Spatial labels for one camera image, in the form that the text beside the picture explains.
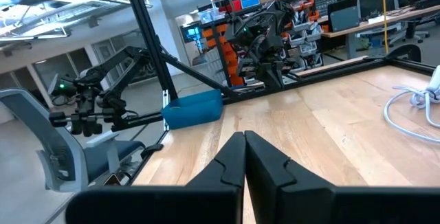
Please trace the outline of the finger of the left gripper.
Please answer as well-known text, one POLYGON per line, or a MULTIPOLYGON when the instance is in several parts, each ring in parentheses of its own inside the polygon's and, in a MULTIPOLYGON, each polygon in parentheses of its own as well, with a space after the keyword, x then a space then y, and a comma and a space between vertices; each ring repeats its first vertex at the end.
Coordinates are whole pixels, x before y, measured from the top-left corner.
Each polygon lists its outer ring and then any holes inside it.
POLYGON ((276 76, 276 81, 278 86, 283 89, 284 88, 284 83, 283 83, 283 64, 275 64, 274 65, 274 74, 276 76))
POLYGON ((263 64, 263 82, 269 89, 279 88, 278 78, 274 75, 271 64, 263 64))

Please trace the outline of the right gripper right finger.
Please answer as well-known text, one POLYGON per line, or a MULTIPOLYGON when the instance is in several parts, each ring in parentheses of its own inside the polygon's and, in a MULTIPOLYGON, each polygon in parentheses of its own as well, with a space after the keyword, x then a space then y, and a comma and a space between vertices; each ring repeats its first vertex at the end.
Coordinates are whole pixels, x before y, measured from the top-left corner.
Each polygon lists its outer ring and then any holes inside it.
POLYGON ((336 186, 246 131, 257 223, 438 223, 439 189, 336 186))

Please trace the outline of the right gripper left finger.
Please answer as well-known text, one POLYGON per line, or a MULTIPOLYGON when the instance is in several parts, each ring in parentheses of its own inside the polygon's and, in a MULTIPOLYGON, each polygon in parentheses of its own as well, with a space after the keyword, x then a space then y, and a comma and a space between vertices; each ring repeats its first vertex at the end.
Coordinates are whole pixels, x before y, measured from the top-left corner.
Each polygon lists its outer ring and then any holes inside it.
POLYGON ((104 186, 77 194, 67 223, 241 223, 246 140, 234 133, 184 186, 104 186))

